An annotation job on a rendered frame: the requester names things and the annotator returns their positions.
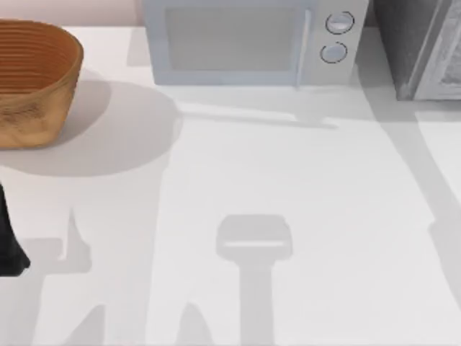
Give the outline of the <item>microwave oven door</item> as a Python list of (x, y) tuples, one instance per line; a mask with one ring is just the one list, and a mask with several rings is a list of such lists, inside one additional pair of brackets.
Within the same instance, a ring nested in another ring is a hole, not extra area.
[(142, 0), (157, 85), (293, 85), (314, 0)]

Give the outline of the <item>pale microwave oven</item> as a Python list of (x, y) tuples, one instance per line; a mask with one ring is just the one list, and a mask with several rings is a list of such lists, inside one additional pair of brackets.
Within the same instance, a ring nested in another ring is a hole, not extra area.
[[(359, 41), (364, 27), (370, 0), (314, 0), (317, 9), (310, 25), (308, 51), (305, 62), (303, 86), (324, 86), (345, 84), (354, 68)], [(330, 14), (350, 12), (354, 16), (353, 28), (343, 35), (332, 35), (326, 29)], [(322, 61), (323, 46), (335, 42), (345, 44), (347, 57), (340, 63), (328, 64)]]

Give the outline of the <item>grey microwave knob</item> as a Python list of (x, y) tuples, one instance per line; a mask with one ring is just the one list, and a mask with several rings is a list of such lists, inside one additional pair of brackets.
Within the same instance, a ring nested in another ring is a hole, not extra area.
[(348, 55), (348, 48), (345, 44), (335, 42), (330, 45), (325, 45), (320, 51), (320, 57), (323, 62), (328, 64), (336, 64), (342, 62)]

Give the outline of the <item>white microwave knob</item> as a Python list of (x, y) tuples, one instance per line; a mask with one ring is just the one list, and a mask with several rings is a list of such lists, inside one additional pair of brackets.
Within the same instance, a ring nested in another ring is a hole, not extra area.
[(350, 12), (333, 13), (326, 19), (326, 29), (332, 35), (343, 35), (354, 26), (354, 16)]

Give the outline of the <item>brown wicker basket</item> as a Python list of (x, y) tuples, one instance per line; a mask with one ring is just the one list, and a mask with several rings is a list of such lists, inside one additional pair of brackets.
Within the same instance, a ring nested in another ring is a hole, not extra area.
[(63, 129), (84, 60), (65, 29), (0, 19), (0, 150), (52, 143)]

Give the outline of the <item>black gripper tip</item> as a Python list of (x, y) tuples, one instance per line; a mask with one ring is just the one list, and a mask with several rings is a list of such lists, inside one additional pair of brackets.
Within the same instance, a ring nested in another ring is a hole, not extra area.
[(14, 234), (4, 188), (0, 183), (0, 277), (19, 277), (30, 264)]

